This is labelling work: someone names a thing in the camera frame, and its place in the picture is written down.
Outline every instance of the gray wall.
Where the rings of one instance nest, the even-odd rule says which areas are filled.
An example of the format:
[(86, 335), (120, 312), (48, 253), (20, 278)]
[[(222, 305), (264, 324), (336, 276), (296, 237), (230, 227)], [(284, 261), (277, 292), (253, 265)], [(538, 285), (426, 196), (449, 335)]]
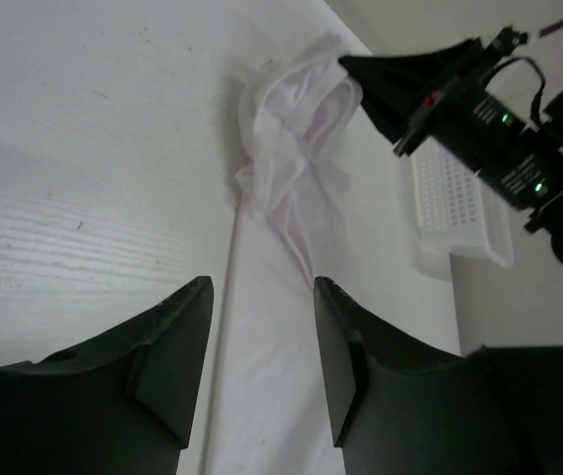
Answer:
[[(408, 53), (493, 36), (502, 26), (536, 30), (563, 17), (558, 0), (328, 0), (374, 52)], [(545, 101), (563, 88), (563, 32), (521, 53), (547, 75)], [(524, 116), (537, 79), (523, 67), (498, 95)], [(452, 272), (464, 352), (480, 346), (563, 344), (563, 267), (546, 234), (529, 237), (525, 217), (511, 215), (516, 266), (453, 257)]]

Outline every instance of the folded fabric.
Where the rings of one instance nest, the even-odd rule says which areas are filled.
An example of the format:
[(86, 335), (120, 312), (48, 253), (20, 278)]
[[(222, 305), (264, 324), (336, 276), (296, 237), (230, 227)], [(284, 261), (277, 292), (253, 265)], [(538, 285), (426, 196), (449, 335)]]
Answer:
[(318, 275), (346, 280), (338, 206), (348, 177), (331, 158), (362, 91), (337, 62), (345, 53), (341, 37), (323, 36), (250, 82), (239, 103), (250, 159), (236, 175), (242, 205), (283, 239), (310, 286)]

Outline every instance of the table surface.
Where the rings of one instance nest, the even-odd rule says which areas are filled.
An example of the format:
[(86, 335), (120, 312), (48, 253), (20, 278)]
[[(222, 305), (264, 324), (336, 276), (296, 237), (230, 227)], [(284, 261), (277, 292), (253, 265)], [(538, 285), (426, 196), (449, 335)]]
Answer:
[[(245, 161), (236, 105), (261, 64), (325, 32), (322, 0), (0, 2), (0, 365), (100, 333), (211, 275), (216, 301), (191, 446), (204, 456)], [(360, 304), (458, 352), (446, 255), (416, 237), (409, 164), (358, 113), (340, 144)]]

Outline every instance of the white basket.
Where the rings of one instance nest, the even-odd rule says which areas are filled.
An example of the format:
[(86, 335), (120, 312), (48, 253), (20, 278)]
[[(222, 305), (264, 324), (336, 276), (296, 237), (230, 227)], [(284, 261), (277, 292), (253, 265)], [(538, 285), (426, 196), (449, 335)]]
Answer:
[(420, 237), (441, 250), (512, 267), (508, 207), (433, 139), (413, 154)]

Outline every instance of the white towel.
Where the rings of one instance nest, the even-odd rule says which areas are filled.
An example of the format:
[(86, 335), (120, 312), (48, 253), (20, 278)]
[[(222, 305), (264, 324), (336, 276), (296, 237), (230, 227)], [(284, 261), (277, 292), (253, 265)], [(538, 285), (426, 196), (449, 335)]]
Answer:
[(342, 475), (333, 447), (314, 316), (314, 278), (343, 280), (338, 203), (347, 177), (331, 160), (360, 103), (325, 36), (248, 84), (239, 125), (250, 164), (237, 175), (208, 475)]

